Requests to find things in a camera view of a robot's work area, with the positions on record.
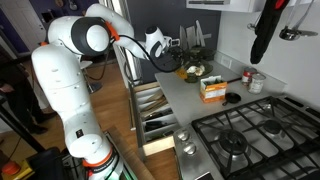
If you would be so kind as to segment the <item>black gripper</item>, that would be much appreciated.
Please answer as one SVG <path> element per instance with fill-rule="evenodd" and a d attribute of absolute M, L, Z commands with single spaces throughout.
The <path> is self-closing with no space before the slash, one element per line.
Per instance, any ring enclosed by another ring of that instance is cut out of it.
<path fill-rule="evenodd" d="M 161 65 L 166 69 L 174 69 L 181 66 L 184 51 L 180 47 L 169 48 L 162 57 Z"/>

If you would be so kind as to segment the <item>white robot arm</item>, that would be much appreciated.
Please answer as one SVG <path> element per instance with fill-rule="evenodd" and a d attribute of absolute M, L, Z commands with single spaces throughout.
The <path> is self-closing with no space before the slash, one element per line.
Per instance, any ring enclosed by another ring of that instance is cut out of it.
<path fill-rule="evenodd" d="M 124 162 L 96 120 L 80 59 L 101 55 L 114 44 L 153 62 L 180 45 L 178 39 L 163 35 L 156 26 L 147 28 L 145 36 L 144 42 L 135 40 L 126 19 L 96 3 L 83 16 L 53 20 L 48 41 L 32 53 L 40 86 L 62 120 L 67 149 L 82 160 L 88 180 L 119 180 Z"/>

